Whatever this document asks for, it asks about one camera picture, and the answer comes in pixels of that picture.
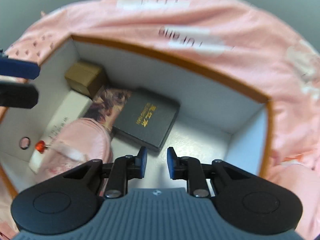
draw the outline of gray ribbed plate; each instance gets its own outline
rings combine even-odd
[[[107,199],[97,215],[75,231],[55,236],[21,232],[14,240],[302,240],[294,230],[260,236],[226,223],[209,199],[184,188],[131,189],[119,199]]]

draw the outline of white box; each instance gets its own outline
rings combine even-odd
[[[175,148],[178,156],[196,157],[202,163],[223,159],[253,174],[264,175],[273,118],[268,96],[174,54],[73,35],[44,61],[40,76],[32,81],[40,92],[38,105],[31,110],[9,109],[0,125],[0,153],[5,156],[2,165],[19,191],[32,184],[32,174],[21,172],[21,163],[28,166],[32,152],[22,151],[19,140],[24,136],[33,142],[39,140],[69,92],[65,71],[80,59],[103,65],[111,82],[120,87],[145,87],[181,104],[164,148],[160,153],[148,152],[145,178],[130,181],[129,188],[186,187],[184,181],[169,178],[169,146]],[[118,137],[111,145],[115,158],[136,155],[139,149]]]

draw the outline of book cover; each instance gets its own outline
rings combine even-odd
[[[112,125],[122,111],[131,91],[118,88],[101,87],[92,100],[92,105],[84,117],[92,118],[111,133]]]
[[[128,99],[113,127],[116,133],[151,150],[160,151],[176,120],[179,107],[174,100],[138,89]]]

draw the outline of dark gray book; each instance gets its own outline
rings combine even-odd
[[[179,107],[174,100],[138,89],[114,122],[114,131],[153,151],[160,151],[177,118]]]

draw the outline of pink fabric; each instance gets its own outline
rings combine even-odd
[[[241,0],[89,0],[44,16],[6,53],[41,63],[72,33],[168,51],[270,95],[276,129],[268,178],[300,196],[297,231],[306,239],[320,233],[319,199],[309,201],[320,192],[313,187],[320,174],[320,55],[292,28]],[[279,166],[296,158],[304,168]]]
[[[19,232],[10,213],[11,203],[12,197],[0,179],[0,240],[11,239]]]
[[[92,159],[110,162],[110,136],[95,120],[80,118],[66,125],[44,154],[36,175],[38,183]]]
[[[0,223],[0,240],[12,239],[16,234],[7,222]]]

